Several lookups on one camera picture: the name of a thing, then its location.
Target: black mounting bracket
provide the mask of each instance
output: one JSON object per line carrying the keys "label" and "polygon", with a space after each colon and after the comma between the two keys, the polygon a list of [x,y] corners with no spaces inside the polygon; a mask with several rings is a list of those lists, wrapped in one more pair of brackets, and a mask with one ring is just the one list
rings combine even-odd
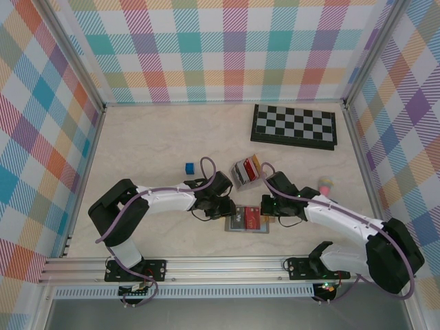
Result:
{"label": "black mounting bracket", "polygon": [[[114,260],[108,261],[105,267],[105,282],[144,282],[143,278],[124,271]],[[166,273],[166,260],[142,259],[140,263],[132,267],[130,270],[133,270],[138,274],[144,274],[148,277],[152,277],[156,280],[156,282],[164,282]]]}
{"label": "black mounting bracket", "polygon": [[289,280],[348,280],[351,276],[349,272],[332,272],[327,268],[322,270],[320,275],[315,273],[310,266],[309,258],[288,258],[284,262],[285,270],[289,272]]}

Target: blue cube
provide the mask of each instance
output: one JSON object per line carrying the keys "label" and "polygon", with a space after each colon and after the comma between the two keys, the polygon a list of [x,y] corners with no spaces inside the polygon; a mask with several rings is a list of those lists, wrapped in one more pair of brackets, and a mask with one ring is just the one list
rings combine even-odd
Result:
{"label": "blue cube", "polygon": [[185,172],[186,174],[194,175],[194,163],[186,163]]}

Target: colorful checkered panel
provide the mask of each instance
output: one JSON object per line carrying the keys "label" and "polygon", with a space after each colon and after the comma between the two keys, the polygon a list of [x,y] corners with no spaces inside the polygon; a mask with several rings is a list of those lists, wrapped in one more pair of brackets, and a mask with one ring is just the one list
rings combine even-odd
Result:
{"label": "colorful checkered panel", "polygon": [[30,320],[28,302],[63,243],[97,119],[31,0],[0,1],[0,329]]}
{"label": "colorful checkered panel", "polygon": [[51,2],[102,97],[117,103],[340,99],[388,6],[387,0]]}
{"label": "colorful checkered panel", "polygon": [[407,223],[427,260],[418,288],[440,329],[439,0],[411,3],[352,110],[386,214]]}
{"label": "colorful checkered panel", "polygon": [[350,92],[351,87],[353,86],[354,81],[358,77],[358,73],[361,69],[361,67],[364,65],[365,60],[368,58],[371,48],[374,45],[374,42],[376,42],[377,37],[380,34],[380,29],[382,29],[382,26],[384,26],[386,19],[388,18],[388,15],[390,14],[391,8],[394,5],[394,2],[396,0],[387,0],[386,5],[384,6],[384,9],[382,10],[382,13],[379,16],[379,19],[377,20],[377,23],[373,29],[373,31],[370,34],[370,37],[368,38],[368,41],[366,42],[364,49],[362,50],[361,55],[359,56],[355,69],[351,73],[349,82],[346,84],[344,93],[342,94],[342,98],[347,98],[347,95]]}

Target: plaid fabric backdrop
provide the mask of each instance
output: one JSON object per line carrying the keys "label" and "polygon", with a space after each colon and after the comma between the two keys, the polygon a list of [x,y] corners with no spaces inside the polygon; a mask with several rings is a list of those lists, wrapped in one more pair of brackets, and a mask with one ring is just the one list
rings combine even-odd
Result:
{"label": "plaid fabric backdrop", "polygon": [[392,1],[51,2],[102,97],[134,103],[341,99]]}
{"label": "plaid fabric backdrop", "polygon": [[98,111],[31,0],[0,1],[0,329],[60,247]]}
{"label": "plaid fabric backdrop", "polygon": [[384,9],[382,10],[382,13],[380,14],[380,17],[377,20],[376,25],[375,25],[373,31],[371,32],[371,35],[368,38],[368,41],[366,42],[360,57],[357,60],[355,69],[351,73],[349,82],[346,84],[344,93],[342,94],[342,98],[344,98],[344,99],[347,98],[347,95],[350,92],[350,89],[353,86],[354,81],[358,77],[358,73],[359,73],[360,69],[362,68],[362,66],[364,65],[366,58],[370,54],[371,48],[374,45],[374,42],[376,41],[377,37],[379,36],[380,29],[384,25],[395,1],[396,0],[387,0],[386,5],[385,5]]}
{"label": "plaid fabric backdrop", "polygon": [[417,283],[440,329],[439,0],[411,3],[354,105],[386,214],[407,223],[426,258]]}

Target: metal rail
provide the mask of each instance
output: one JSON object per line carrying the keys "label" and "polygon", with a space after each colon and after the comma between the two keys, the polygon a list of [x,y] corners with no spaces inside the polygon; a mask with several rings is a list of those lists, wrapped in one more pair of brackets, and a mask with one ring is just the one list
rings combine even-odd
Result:
{"label": "metal rail", "polygon": [[401,17],[405,13],[406,8],[408,8],[410,3],[411,0],[396,0],[396,2],[393,4],[388,18],[386,19],[381,30],[379,31],[378,37],[374,42],[374,45],[372,46],[368,57],[366,58],[359,73],[357,74],[355,81],[346,97],[346,103],[349,106],[353,104],[356,96],[358,96],[358,94],[362,90],[366,80],[370,76],[371,70],[373,70],[377,60],[382,55],[382,52],[384,51],[391,36],[393,35],[395,28],[397,27],[397,24],[400,22]]}
{"label": "metal rail", "polygon": [[75,50],[75,47],[72,45],[69,36],[66,34],[60,21],[56,17],[55,11],[47,0],[33,0],[32,2],[43,18],[45,24],[48,26],[50,32],[54,35],[57,45],[63,51],[65,58],[75,71],[79,81],[90,97],[90,100],[97,109],[104,112],[105,102],[96,89],[94,82],[91,80],[89,73],[85,69],[83,62]]}
{"label": "metal rail", "polygon": [[[289,256],[238,256],[165,258],[165,281],[159,285],[220,285],[321,283],[322,280],[289,280],[283,261]],[[48,259],[41,285],[112,285],[104,282],[106,258]]]}

